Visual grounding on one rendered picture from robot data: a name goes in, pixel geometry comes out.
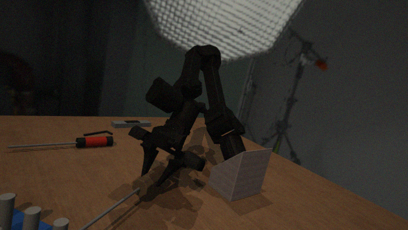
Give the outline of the red-handled screwdriver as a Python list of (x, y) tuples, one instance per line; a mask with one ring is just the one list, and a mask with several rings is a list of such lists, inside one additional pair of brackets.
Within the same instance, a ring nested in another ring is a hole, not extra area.
[(8, 145), (8, 148), (13, 148), (13, 147), (35, 147), (35, 146), (47, 146), (47, 145), (68, 145), (68, 144), (76, 144), (76, 148), (77, 147), (94, 147), (94, 146), (112, 146), (113, 145), (113, 137), (76, 138), (76, 142), (64, 142), (64, 143)]

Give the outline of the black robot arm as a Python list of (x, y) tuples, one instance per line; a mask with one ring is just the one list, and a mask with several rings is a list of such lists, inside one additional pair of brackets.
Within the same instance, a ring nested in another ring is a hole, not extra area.
[[(224, 160), (227, 160), (246, 151), (240, 136), (245, 134), (245, 128), (226, 106), (218, 72), (221, 65), (220, 55), (216, 46), (192, 47), (185, 54), (181, 76), (174, 85), (171, 86), (158, 77), (153, 81), (145, 99), (166, 113), (173, 112), (171, 117), (191, 127), (198, 114), (204, 113), (207, 131), (213, 143), (220, 144)], [(202, 82), (198, 79), (200, 70), (205, 78), (208, 110), (205, 103), (194, 100), (202, 94)], [(182, 148), (186, 138), (184, 129), (179, 127), (175, 130), (171, 125), (172, 122), (167, 121), (163, 126), (154, 127), (148, 141), (166, 151), (172, 147), (177, 150)], [(233, 129), (234, 131), (222, 136)]]

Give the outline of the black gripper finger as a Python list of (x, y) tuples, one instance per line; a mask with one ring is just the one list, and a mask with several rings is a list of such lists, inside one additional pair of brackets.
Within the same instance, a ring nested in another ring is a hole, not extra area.
[(182, 165), (181, 163), (169, 159), (168, 166), (165, 171), (162, 173), (161, 177), (159, 178), (156, 186), (159, 187), (167, 178), (169, 178), (173, 173), (179, 170), (181, 167), (187, 167), (187, 165)]
[(148, 146), (142, 143), (140, 143), (140, 145), (143, 147), (143, 150), (144, 150), (144, 161), (143, 161), (143, 168), (142, 168), (142, 174), (141, 174), (141, 177), (142, 177), (143, 175), (148, 173), (159, 151), (149, 148)]

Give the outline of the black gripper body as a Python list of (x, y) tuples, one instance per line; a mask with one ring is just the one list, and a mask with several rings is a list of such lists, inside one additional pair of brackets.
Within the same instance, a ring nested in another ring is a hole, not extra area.
[[(183, 121), (181, 121), (181, 120), (179, 120), (177, 118), (174, 118), (174, 117), (170, 117), (170, 119), (167, 119), (166, 121), (172, 122), (171, 127), (173, 129), (175, 129), (175, 130), (178, 130), (179, 127), (183, 128), (184, 129), (184, 135), (186, 135), (186, 138), (190, 134), (190, 130), (191, 130), (192, 127), (190, 125), (186, 124), (185, 122), (183, 122)], [(150, 143), (148, 141), (148, 139), (150, 138), (151, 132), (149, 132), (149, 131), (147, 131), (147, 130), (145, 130), (145, 129), (137, 126), (137, 125), (134, 126), (130, 130), (128, 135), (130, 135), (130, 136), (132, 136), (132, 137), (134, 137), (134, 138), (136, 138), (138, 140), (142, 140), (143, 141), (142, 144), (148, 146), (149, 148), (152, 148), (152, 149), (156, 150), (156, 148), (159, 147), (156, 144)], [(194, 155), (194, 154), (192, 154), (192, 153), (190, 153), (190, 152), (185, 153), (185, 152), (181, 151), (182, 148), (180, 148), (178, 150), (175, 149), (175, 151), (172, 150), (172, 149), (169, 149), (169, 150), (167, 150), (167, 152), (174, 155), (175, 156), (174, 160), (181, 163), (182, 165), (187, 165), (187, 166), (189, 166), (189, 167), (191, 167), (191, 168), (193, 168), (193, 169), (195, 169), (197, 171), (202, 171), (204, 166), (205, 166), (205, 160), (198, 157), (198, 156), (196, 156), (196, 155)]]

